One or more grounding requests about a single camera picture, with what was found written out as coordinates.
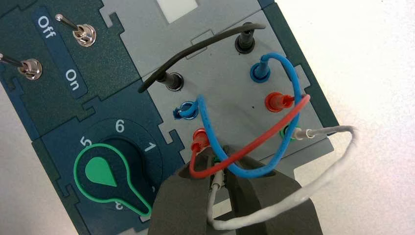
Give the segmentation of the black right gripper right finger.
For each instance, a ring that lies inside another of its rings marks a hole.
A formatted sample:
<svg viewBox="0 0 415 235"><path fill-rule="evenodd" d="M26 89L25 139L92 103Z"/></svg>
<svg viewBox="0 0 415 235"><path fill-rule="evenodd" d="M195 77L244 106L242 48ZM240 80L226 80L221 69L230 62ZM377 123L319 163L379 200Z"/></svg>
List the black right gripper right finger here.
<svg viewBox="0 0 415 235"><path fill-rule="evenodd" d="M226 188L236 217L282 201L300 184L294 178L294 169L305 164L297 154L283 158L277 168L258 178L237 177L226 170ZM238 235L321 235L322 229L315 206L310 199L278 216L236 230Z"/></svg>

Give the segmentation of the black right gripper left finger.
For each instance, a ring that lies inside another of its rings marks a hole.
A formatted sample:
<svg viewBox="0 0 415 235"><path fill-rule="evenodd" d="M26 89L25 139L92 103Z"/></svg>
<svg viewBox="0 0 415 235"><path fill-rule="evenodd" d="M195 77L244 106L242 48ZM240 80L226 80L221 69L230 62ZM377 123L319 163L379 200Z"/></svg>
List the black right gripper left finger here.
<svg viewBox="0 0 415 235"><path fill-rule="evenodd" d="M210 177L192 178L186 163L161 184L152 206L149 235L205 235Z"/></svg>

